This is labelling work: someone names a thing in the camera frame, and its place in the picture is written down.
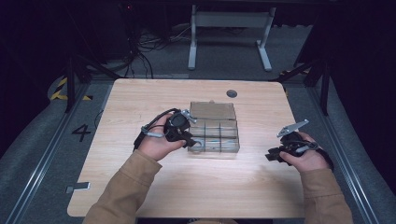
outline white metal stand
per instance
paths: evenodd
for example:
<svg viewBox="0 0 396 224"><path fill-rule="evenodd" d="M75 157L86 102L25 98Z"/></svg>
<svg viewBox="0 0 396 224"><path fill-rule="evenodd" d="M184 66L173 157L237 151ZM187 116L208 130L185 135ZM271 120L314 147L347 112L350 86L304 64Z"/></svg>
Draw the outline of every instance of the white metal stand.
<svg viewBox="0 0 396 224"><path fill-rule="evenodd" d="M269 72L272 70L267 52L265 51L265 43L270 33L271 24L275 16L275 7L271 7L269 12L208 12L196 11L196 5L192 6L191 12L191 46L189 57L189 69L195 69L195 60L197 53L196 28L198 26L205 27L250 27L263 28L263 36L261 40L257 40L257 48L262 57L264 70Z"/></svg>

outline hand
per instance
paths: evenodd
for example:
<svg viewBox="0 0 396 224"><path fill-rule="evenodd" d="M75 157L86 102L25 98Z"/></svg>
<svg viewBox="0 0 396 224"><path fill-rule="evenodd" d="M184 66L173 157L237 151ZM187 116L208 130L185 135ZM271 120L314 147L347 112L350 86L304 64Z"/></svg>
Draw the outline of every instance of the hand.
<svg viewBox="0 0 396 224"><path fill-rule="evenodd" d="M298 134L306 141L315 142L315 140L306 133L298 132ZM294 157L284 151L280 152L279 156L284 161L293 165L300 173L318 169L329 169L329 164L315 150L307 150L301 157Z"/></svg>
<svg viewBox="0 0 396 224"><path fill-rule="evenodd" d="M166 120L170 118L172 114L167 114L165 116L162 116L160 119L155 122L149 131L151 133L162 133L163 134L163 125L165 124ZM160 161L162 160L168 153L171 151L177 150L181 147L183 147L185 144L185 141L180 140L176 142L168 142L165 137L162 138L157 138L157 137L149 137L145 136L143 139L142 143L140 144L140 147L137 150L140 150L141 152L145 153L146 155L150 156L152 159L155 161Z"/></svg>

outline person's left hand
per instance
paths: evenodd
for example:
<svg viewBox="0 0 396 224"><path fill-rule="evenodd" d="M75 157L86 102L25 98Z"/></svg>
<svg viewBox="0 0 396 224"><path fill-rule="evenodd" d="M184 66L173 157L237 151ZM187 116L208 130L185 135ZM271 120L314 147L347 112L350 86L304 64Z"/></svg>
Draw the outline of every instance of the person's left hand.
<svg viewBox="0 0 396 224"><path fill-rule="evenodd" d="M167 114L162 116L160 119L157 120L154 124L152 124L152 129L149 131L151 133L162 133L163 134L163 125L165 124L166 120L170 118L172 114ZM168 153L175 151L184 146L186 142L184 140L179 140L176 142L168 142L165 137L157 138L157 137L149 137L145 136L140 147L137 150L145 153L146 155L150 156L155 161L162 160Z"/></svg>

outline tan sleeve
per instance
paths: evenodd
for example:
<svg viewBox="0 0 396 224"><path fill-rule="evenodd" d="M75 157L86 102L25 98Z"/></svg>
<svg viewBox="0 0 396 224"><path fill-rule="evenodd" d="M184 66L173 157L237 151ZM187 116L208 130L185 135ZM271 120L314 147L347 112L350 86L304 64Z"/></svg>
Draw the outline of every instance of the tan sleeve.
<svg viewBox="0 0 396 224"><path fill-rule="evenodd" d="M332 170L301 173L305 224L349 224L352 214Z"/></svg>
<svg viewBox="0 0 396 224"><path fill-rule="evenodd" d="M134 223L161 165L136 150L108 182L83 223Z"/></svg>

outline wooden table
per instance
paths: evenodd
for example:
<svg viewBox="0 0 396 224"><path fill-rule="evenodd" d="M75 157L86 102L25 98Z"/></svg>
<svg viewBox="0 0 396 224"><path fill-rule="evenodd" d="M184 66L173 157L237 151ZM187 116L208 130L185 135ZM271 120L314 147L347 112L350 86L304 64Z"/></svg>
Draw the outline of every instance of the wooden table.
<svg viewBox="0 0 396 224"><path fill-rule="evenodd" d="M226 91L235 90L230 98ZM111 176L131 155L140 127L170 108L191 102L233 103L239 152L227 159L196 157L186 148L160 161L138 217L303 217L300 176L294 167L265 158L279 146L276 134L295 122L279 83L216 80L119 79L106 103L74 191L72 217L84 217Z"/></svg>

